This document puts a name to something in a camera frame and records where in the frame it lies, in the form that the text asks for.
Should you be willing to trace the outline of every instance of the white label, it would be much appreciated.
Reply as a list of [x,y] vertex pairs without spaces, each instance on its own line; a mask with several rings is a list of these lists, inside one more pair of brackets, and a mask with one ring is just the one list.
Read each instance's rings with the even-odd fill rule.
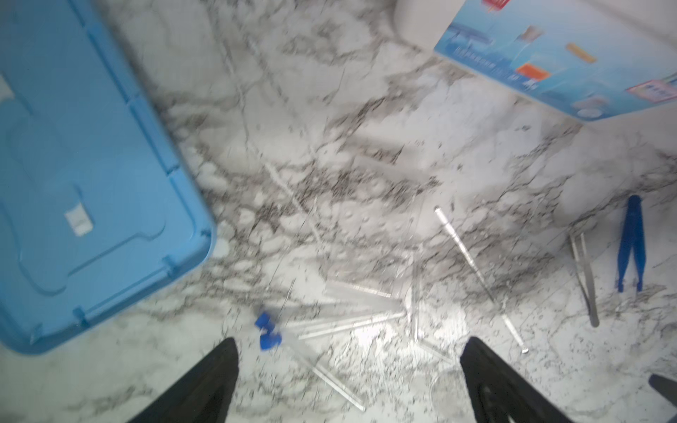
[[74,209],[67,211],[65,216],[75,236],[86,235],[94,229],[94,224],[91,222],[82,203],[78,203]]
[[7,81],[0,75],[0,103],[11,99],[14,99],[14,92],[9,88]]

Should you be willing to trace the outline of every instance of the blue tweezers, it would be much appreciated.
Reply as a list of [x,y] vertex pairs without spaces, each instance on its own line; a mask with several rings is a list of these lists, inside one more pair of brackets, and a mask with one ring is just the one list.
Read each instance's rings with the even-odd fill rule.
[[626,222],[623,225],[621,247],[618,249],[618,292],[623,292],[623,277],[630,262],[630,251],[633,251],[637,266],[637,291],[642,290],[644,267],[647,264],[647,251],[644,244],[644,223],[642,222],[642,199],[631,196],[628,199]]

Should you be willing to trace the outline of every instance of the blue plastic lid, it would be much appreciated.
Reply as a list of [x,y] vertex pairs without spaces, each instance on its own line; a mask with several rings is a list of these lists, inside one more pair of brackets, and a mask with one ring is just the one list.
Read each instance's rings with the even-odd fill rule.
[[87,0],[0,5],[0,340],[42,353],[205,260],[213,220]]

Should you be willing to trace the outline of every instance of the marble countertop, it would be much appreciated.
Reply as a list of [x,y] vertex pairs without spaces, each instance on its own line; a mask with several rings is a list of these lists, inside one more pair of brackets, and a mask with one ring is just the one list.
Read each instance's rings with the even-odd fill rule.
[[[388,288],[422,246],[422,335],[457,359],[478,336],[576,422],[663,422],[677,378],[675,108],[585,127],[401,42],[386,0],[99,0],[218,223],[187,278],[38,357],[0,348],[0,422],[123,422],[232,336],[227,421],[472,422],[460,366],[406,319],[310,342],[366,399],[351,407],[284,349],[262,304],[317,306],[332,278]],[[615,289],[630,194],[645,290]],[[433,214],[495,280],[520,354]],[[564,234],[595,258],[590,326]]]

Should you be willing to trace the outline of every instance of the silver tweezers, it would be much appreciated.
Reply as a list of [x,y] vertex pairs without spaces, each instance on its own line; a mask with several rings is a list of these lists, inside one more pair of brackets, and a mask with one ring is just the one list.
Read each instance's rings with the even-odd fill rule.
[[592,274],[592,268],[590,266],[590,257],[588,256],[588,249],[586,248],[586,237],[581,233],[580,237],[580,250],[581,254],[578,252],[578,246],[576,245],[576,237],[570,233],[569,241],[571,241],[571,249],[573,251],[573,258],[576,260],[576,277],[578,278],[578,283],[583,290],[583,297],[586,300],[586,305],[588,306],[588,314],[590,314],[590,324],[593,328],[599,326],[599,317],[597,316],[597,302],[594,295],[594,275]]

